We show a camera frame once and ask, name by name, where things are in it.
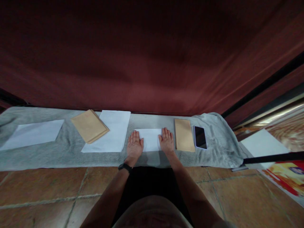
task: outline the hand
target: hand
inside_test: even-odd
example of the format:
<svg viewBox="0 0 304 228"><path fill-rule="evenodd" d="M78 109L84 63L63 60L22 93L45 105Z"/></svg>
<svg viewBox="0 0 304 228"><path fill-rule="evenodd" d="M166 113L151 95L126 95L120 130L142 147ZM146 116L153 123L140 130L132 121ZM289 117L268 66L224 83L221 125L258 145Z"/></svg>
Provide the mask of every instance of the hand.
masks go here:
<svg viewBox="0 0 304 228"><path fill-rule="evenodd" d="M162 128L162 136L158 135L158 139L161 149L166 155L174 153L174 138L172 132L167 128Z"/></svg>
<svg viewBox="0 0 304 228"><path fill-rule="evenodd" d="M134 167L138 158L142 155L143 152L143 138L139 139L139 132L133 131L131 136L128 138L127 154L128 157L125 160L125 163L130 167Z"/></svg>

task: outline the tiled floor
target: tiled floor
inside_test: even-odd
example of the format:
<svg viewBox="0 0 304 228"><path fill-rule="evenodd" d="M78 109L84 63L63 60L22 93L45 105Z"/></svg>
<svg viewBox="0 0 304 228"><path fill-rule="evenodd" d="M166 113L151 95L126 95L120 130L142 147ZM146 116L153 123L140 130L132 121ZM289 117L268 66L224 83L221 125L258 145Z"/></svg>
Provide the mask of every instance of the tiled floor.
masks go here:
<svg viewBox="0 0 304 228"><path fill-rule="evenodd" d="M304 209L255 170L187 168L237 227L304 227ZM0 227L79 227L116 167L0 172Z"/></svg>

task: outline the black metal bar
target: black metal bar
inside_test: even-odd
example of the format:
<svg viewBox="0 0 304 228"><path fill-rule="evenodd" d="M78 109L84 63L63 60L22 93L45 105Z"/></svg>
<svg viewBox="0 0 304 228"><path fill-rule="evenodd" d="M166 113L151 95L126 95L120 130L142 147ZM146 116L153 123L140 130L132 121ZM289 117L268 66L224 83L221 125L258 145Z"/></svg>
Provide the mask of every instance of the black metal bar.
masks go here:
<svg viewBox="0 0 304 228"><path fill-rule="evenodd" d="M238 108L252 100L254 97L268 89L270 86L284 78L286 75L294 71L296 68L304 64L304 52L296 56L294 59L292 59L289 63L287 63L285 66L283 66L280 70L275 72L272 76L267 78L264 82L262 82L260 85L258 85L256 88L254 88L251 92L249 92L246 96L244 96L242 99L240 99L237 103L235 103L232 107L230 107L228 110L226 110L222 117L226 118L228 115L236 111Z"/></svg>
<svg viewBox="0 0 304 228"><path fill-rule="evenodd" d="M18 106L26 106L26 105L28 105L28 103L25 100L7 92L7 91L5 91L4 89L1 89L1 88L0 88L0 100L4 101L5 103L8 103L12 106L17 106L17 105Z"/></svg>
<svg viewBox="0 0 304 228"><path fill-rule="evenodd" d="M304 160L304 151L269 155L255 158L245 158L243 164L263 163L263 162L286 162L286 161L297 161Z"/></svg>

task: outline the forearm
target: forearm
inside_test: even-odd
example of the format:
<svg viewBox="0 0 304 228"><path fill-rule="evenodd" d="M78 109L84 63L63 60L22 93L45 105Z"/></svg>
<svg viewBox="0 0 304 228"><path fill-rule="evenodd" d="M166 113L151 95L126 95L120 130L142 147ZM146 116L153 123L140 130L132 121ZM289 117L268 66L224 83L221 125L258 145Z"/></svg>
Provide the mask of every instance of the forearm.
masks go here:
<svg viewBox="0 0 304 228"><path fill-rule="evenodd" d="M215 222L221 220L220 216L178 160L175 152L168 153L167 158L195 227L212 227Z"/></svg>
<svg viewBox="0 0 304 228"><path fill-rule="evenodd" d="M125 163L133 167L136 162L130 162L127 158ZM81 228L111 226L128 177L129 172L126 169L122 169L116 174L98 202L91 209Z"/></svg>

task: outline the brown envelope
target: brown envelope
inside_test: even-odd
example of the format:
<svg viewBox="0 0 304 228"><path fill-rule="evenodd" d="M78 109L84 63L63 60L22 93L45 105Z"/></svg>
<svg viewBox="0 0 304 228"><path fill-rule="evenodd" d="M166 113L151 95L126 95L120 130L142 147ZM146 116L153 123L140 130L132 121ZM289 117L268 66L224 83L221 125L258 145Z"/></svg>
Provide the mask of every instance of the brown envelope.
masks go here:
<svg viewBox="0 0 304 228"><path fill-rule="evenodd" d="M184 119L174 119L174 122L176 149L195 152L190 121Z"/></svg>
<svg viewBox="0 0 304 228"><path fill-rule="evenodd" d="M88 144L96 141L109 131L107 126L104 125L91 109L71 118L71 121L84 141Z"/></svg>

